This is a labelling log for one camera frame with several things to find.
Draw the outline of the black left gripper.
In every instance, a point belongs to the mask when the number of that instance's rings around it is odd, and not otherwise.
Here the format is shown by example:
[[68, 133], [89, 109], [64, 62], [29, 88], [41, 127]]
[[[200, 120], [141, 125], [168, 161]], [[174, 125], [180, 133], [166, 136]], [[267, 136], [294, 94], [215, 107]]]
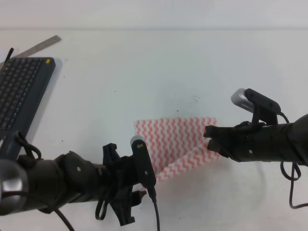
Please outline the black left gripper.
[[133, 156], [120, 157], [117, 145], [103, 146], [103, 165], [100, 168], [100, 191], [97, 207], [111, 205], [120, 226], [135, 222], [131, 208], [141, 204], [146, 191], [133, 191], [139, 183]]

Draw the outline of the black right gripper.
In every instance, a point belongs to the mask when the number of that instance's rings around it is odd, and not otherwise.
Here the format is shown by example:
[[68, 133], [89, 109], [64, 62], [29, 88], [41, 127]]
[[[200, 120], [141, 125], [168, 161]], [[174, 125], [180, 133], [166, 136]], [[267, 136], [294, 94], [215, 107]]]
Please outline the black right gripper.
[[278, 146], [281, 144], [281, 125], [267, 126], [249, 123], [235, 127], [206, 126], [203, 137], [223, 136], [223, 147], [214, 139], [208, 142], [208, 150], [236, 162], [280, 162]]

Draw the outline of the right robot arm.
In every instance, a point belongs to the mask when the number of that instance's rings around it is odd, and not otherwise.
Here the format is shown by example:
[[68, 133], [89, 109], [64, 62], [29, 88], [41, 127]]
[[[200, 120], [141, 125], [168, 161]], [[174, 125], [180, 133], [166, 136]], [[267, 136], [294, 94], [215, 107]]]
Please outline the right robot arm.
[[208, 150], [236, 162], [308, 164], [308, 117], [294, 123], [266, 125], [248, 121], [235, 127], [207, 126]]

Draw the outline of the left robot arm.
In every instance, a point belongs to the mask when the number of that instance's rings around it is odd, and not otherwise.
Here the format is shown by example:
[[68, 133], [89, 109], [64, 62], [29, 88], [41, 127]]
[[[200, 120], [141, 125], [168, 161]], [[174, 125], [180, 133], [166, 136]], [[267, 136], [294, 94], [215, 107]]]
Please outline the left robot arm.
[[0, 213], [5, 216], [30, 210], [49, 214], [70, 203], [97, 202], [95, 216], [103, 220], [110, 205], [120, 225], [135, 221], [131, 209], [145, 192], [134, 191], [139, 182], [132, 156], [120, 157], [113, 143], [103, 147], [102, 164], [94, 164], [74, 152], [54, 160], [22, 155], [17, 161], [0, 162]]

